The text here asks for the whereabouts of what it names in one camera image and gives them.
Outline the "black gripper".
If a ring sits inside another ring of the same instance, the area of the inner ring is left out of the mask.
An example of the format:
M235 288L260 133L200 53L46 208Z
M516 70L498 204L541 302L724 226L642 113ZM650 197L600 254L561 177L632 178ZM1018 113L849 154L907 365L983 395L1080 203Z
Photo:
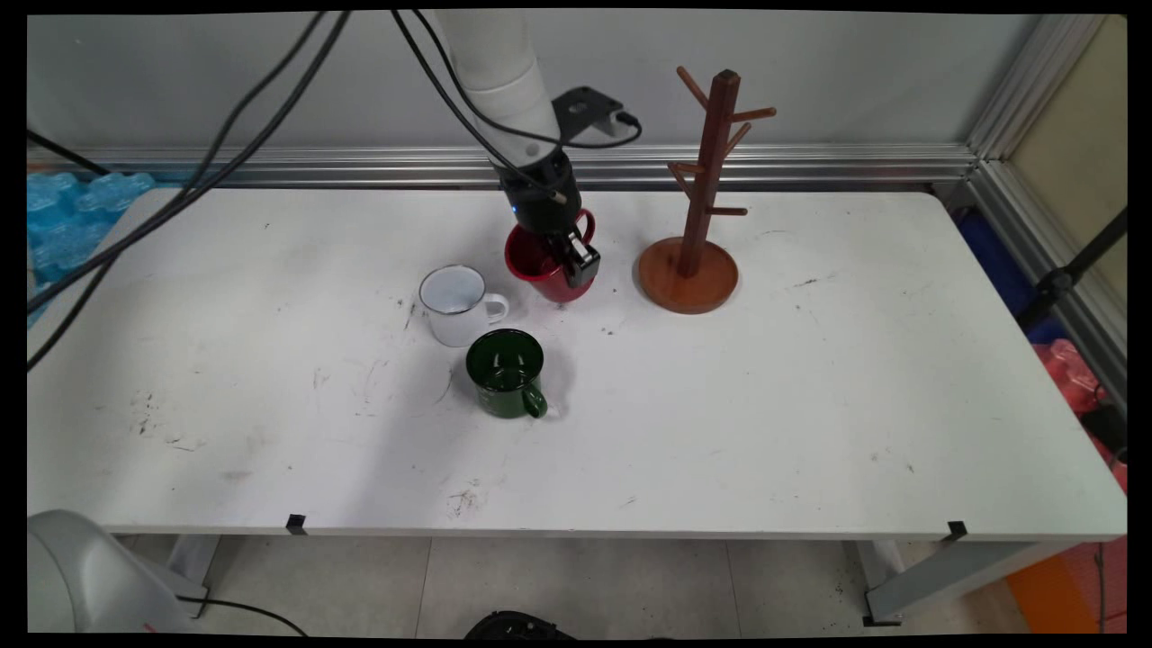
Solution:
M599 271L600 254L576 227L581 194L563 149L526 166L499 166L498 176L517 224L539 235L541 268L562 268L569 288L583 291Z

